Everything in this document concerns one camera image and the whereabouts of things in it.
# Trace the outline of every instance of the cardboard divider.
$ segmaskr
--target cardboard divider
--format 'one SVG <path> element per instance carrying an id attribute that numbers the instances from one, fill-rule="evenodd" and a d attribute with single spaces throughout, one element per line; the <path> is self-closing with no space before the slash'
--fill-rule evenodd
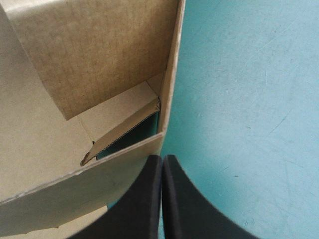
<path id="1" fill-rule="evenodd" d="M 66 119 L 163 72 L 177 0 L 1 0 Z"/>

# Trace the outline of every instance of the black object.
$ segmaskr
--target black object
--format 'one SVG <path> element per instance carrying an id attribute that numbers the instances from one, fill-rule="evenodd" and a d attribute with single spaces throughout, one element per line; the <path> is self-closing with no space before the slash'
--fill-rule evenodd
<path id="1" fill-rule="evenodd" d="M 148 157 L 139 176 L 107 213 L 69 239 L 157 239 L 162 160 Z"/>
<path id="2" fill-rule="evenodd" d="M 163 163 L 162 211 L 166 239 L 257 239 L 201 195 L 174 155 Z"/>

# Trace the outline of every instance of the cardboard box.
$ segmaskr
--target cardboard box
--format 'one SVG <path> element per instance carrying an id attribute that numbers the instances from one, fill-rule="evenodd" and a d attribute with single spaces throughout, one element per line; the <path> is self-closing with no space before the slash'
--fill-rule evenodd
<path id="1" fill-rule="evenodd" d="M 92 220 L 161 150 L 185 1 L 0 2 L 0 237 Z M 157 111 L 156 135 L 90 161 Z"/>

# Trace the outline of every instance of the black foam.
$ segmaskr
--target black foam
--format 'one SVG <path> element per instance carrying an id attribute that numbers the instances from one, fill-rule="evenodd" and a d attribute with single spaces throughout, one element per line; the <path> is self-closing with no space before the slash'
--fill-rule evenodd
<path id="1" fill-rule="evenodd" d="M 70 239 L 157 239 L 162 161 L 148 157 L 139 176 L 107 213 Z"/>
<path id="2" fill-rule="evenodd" d="M 201 195 L 173 155 L 163 163 L 162 211 L 166 239 L 256 239 Z"/>

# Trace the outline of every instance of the teal surface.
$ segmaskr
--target teal surface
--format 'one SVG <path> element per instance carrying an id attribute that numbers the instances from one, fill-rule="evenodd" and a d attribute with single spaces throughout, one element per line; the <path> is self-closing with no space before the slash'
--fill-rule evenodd
<path id="1" fill-rule="evenodd" d="M 255 235 L 318 239 L 319 1 L 187 0 L 162 154 Z"/>

